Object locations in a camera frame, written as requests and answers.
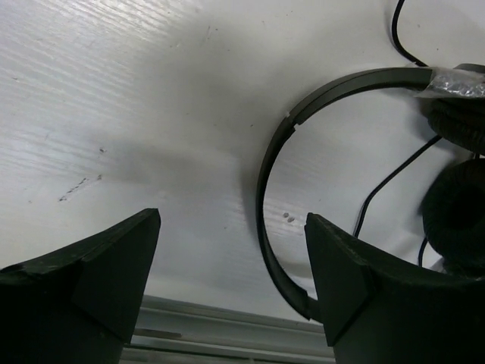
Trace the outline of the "black taped headphones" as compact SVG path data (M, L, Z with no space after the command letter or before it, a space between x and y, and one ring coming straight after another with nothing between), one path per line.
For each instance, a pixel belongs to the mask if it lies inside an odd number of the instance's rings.
M296 131L295 126L303 124L312 115L328 105L347 96L370 90L388 88L425 89L430 84L433 79L432 73L436 68L428 67L420 59L407 52L399 40L398 22L403 5L404 2L399 1L393 13L390 27L391 40L398 53L415 66L412 68L388 67L362 71L323 85L306 96L281 121L264 154L255 191L255 223L261 254L271 280L281 296L300 316L307 320L322 323L319 302L310 297L308 292L295 283L284 271L268 239L264 222L264 196L270 173L284 144Z

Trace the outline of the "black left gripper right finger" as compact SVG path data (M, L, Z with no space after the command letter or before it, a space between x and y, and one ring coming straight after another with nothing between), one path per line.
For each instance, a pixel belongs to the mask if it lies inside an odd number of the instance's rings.
M338 363L484 361L482 281L413 265L314 213L305 237Z

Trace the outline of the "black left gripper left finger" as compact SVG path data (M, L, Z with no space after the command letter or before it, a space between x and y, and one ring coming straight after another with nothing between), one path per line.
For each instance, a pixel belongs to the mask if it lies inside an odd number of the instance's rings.
M161 217L109 229L1 270L3 363L117 363L131 341Z

